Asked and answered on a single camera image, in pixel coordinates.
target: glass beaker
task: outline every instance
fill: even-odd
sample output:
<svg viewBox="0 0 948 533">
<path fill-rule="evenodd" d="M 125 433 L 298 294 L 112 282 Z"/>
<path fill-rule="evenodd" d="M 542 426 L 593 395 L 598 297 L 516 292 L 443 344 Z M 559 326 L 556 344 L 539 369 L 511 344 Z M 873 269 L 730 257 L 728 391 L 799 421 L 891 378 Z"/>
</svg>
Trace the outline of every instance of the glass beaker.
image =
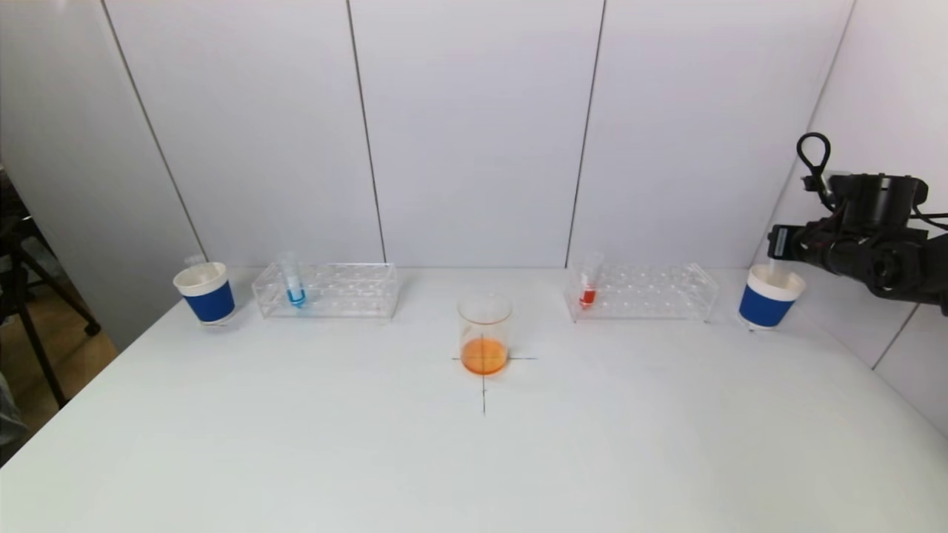
<svg viewBox="0 0 948 533">
<path fill-rule="evenodd" d="M 509 300 L 494 292 L 469 294 L 458 302 L 461 315 L 461 363 L 474 374 L 488 376 L 507 363 Z"/>
</svg>

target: white wall panel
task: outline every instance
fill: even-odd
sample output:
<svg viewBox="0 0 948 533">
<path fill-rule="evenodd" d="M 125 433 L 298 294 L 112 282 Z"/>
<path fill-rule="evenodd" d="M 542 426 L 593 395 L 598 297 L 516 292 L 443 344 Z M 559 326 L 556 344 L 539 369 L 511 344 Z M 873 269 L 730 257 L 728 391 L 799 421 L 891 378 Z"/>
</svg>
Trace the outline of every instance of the white wall panel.
<svg viewBox="0 0 948 533">
<path fill-rule="evenodd" d="M 610 0 L 571 260 L 746 267 L 850 0 Z"/>
<path fill-rule="evenodd" d="M 948 436 L 948 319 L 922 305 L 876 372 Z"/>
<path fill-rule="evenodd" d="M 0 154 L 104 330 L 128 346 L 200 252 L 99 2 L 0 2 Z"/>
<path fill-rule="evenodd" d="M 109 0 L 210 258 L 381 261 L 342 0 Z"/>
<path fill-rule="evenodd" d="M 811 125 L 832 142 L 831 169 L 924 179 L 929 194 L 922 210 L 929 212 L 948 211 L 946 28 L 948 4 L 940 0 L 857 2 Z M 816 195 L 803 190 L 805 173 L 794 167 L 772 223 L 802 225 L 827 215 Z M 757 260 L 766 261 L 766 252 L 764 242 Z M 816 268 L 799 272 L 810 284 L 799 305 L 869 365 L 914 307 L 877 299 L 863 285 Z"/>
<path fill-rule="evenodd" d="M 353 0 L 389 259 L 561 267 L 601 1 Z"/>
</svg>

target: test tube with red liquid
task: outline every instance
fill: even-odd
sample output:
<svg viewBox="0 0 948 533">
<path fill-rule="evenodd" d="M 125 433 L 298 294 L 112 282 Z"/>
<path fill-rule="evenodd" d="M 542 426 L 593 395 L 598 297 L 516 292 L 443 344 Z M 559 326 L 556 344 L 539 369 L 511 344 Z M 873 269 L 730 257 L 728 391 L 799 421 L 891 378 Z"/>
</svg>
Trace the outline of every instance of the test tube with red liquid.
<svg viewBox="0 0 948 533">
<path fill-rule="evenodd" d="M 579 283 L 582 285 L 579 291 L 579 306 L 583 309 L 589 309 L 595 302 L 599 271 L 602 270 L 605 259 L 605 256 L 599 252 L 591 253 L 583 259 L 582 266 L 579 268 Z"/>
</svg>

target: white cup with blue band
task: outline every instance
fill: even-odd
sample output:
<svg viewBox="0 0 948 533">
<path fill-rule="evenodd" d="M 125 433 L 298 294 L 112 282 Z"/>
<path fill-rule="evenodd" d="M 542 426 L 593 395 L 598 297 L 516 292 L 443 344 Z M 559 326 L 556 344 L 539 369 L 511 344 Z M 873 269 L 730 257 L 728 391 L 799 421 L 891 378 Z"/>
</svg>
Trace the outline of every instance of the white cup with blue band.
<svg viewBox="0 0 948 533">
<path fill-rule="evenodd" d="M 234 312 L 228 268 L 223 263 L 189 266 L 174 276 L 174 286 L 202 323 L 223 322 Z"/>
<path fill-rule="evenodd" d="M 770 329 L 783 320 L 805 288 L 803 278 L 792 272 L 776 276 L 767 265 L 751 266 L 740 315 L 755 328 Z"/>
</svg>

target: robotic arm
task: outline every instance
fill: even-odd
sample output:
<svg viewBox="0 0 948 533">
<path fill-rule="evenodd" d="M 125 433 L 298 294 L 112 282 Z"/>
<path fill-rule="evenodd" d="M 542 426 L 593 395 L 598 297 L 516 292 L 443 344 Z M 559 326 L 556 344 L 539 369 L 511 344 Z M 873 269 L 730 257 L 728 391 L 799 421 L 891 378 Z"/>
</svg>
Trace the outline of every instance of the robotic arm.
<svg viewBox="0 0 948 533">
<path fill-rule="evenodd" d="M 824 143 L 819 165 L 803 154 L 807 138 Z M 804 188 L 817 193 L 831 215 L 806 226 L 775 225 L 767 236 L 767 256 L 847 276 L 880 298 L 940 305 L 948 317 L 948 233 L 929 239 L 928 231 L 907 227 L 910 218 L 918 218 L 948 230 L 932 220 L 948 214 L 919 212 L 928 196 L 925 182 L 912 176 L 827 176 L 830 142 L 818 133 L 800 138 L 796 152 L 811 171 Z"/>
</svg>

